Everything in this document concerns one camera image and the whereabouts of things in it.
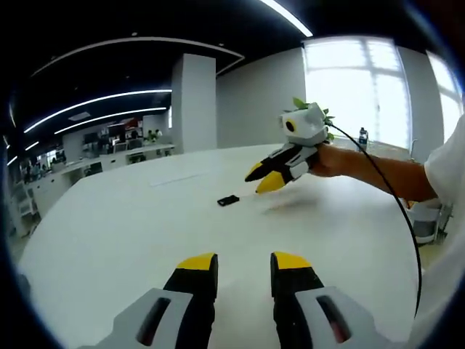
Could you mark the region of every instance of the water bottle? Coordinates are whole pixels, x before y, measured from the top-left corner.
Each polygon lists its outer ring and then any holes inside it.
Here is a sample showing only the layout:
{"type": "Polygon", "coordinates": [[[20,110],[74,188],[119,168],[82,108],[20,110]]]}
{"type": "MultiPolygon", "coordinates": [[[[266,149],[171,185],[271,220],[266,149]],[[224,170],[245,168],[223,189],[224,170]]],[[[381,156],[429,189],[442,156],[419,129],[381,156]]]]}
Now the water bottle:
{"type": "Polygon", "coordinates": [[[363,148],[364,151],[366,151],[366,147],[368,145],[368,131],[364,129],[363,127],[360,129],[360,135],[358,137],[358,144],[360,144],[360,147],[363,148]]]}

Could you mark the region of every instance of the artificial plant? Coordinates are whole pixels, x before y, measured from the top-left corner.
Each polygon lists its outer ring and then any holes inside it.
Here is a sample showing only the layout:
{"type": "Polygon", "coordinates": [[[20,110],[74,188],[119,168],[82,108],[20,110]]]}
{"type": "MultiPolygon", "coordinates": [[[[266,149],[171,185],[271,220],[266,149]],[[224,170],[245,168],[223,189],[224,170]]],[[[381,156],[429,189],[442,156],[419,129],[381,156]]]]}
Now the artificial plant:
{"type": "MultiPolygon", "coordinates": [[[[303,111],[305,109],[308,109],[308,106],[310,104],[310,103],[304,102],[303,100],[301,100],[301,99],[299,99],[297,97],[293,97],[292,101],[294,103],[294,106],[296,107],[296,109],[294,109],[293,111],[303,111]]],[[[293,111],[284,111],[284,113],[292,113],[293,111]]],[[[333,124],[331,119],[334,119],[335,116],[328,116],[329,109],[323,109],[323,112],[325,114],[325,117],[323,118],[323,122],[326,125],[326,131],[328,133],[328,136],[326,137],[326,140],[334,140],[334,135],[328,131],[328,129],[329,129],[328,126],[331,126],[333,124]]]]}

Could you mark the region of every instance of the black ceiling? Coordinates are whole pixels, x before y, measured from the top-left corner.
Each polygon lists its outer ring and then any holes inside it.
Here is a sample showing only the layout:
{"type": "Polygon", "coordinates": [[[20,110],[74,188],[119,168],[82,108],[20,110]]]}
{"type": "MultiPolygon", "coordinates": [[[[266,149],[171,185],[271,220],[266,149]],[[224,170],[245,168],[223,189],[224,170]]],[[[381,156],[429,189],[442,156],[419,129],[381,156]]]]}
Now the black ceiling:
{"type": "MultiPolygon", "coordinates": [[[[413,49],[434,50],[428,39],[396,1],[278,0],[298,17],[315,37],[372,35],[392,37],[413,49]]],[[[122,92],[165,89],[183,53],[217,59],[217,72],[238,58],[216,49],[163,41],[108,44],[75,53],[44,68],[57,57],[102,41],[165,37],[197,41],[243,55],[237,68],[268,55],[298,47],[304,35],[259,0],[173,0],[102,6],[76,2],[67,7],[11,9],[6,101],[12,102],[17,130],[24,130],[70,105],[122,92]]],[[[59,115],[24,136],[22,143],[47,139],[73,122],[82,111],[97,117],[106,113],[168,107],[169,95],[121,97],[86,105],[59,115]]]]}

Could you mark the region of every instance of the human hand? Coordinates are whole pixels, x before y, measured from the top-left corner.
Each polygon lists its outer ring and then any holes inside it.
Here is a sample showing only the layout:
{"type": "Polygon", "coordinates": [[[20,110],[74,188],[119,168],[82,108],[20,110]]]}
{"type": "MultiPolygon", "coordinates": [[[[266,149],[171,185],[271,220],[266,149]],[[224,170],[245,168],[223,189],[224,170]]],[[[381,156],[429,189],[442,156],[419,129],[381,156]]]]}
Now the human hand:
{"type": "Polygon", "coordinates": [[[347,151],[322,143],[318,152],[307,159],[309,173],[318,177],[335,177],[342,175],[347,151]]]}

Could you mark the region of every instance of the forearm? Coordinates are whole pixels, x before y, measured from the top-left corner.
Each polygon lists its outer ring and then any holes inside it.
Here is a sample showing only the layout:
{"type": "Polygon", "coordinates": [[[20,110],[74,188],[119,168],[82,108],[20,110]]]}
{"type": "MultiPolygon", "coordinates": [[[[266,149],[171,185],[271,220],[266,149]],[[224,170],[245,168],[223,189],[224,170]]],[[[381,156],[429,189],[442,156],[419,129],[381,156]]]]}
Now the forearm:
{"type": "MultiPolygon", "coordinates": [[[[426,177],[423,165],[376,156],[371,156],[371,158],[400,198],[425,201],[436,197],[436,193],[426,177]]],[[[391,193],[381,175],[363,153],[345,151],[342,156],[340,174],[361,180],[391,193]]]]}

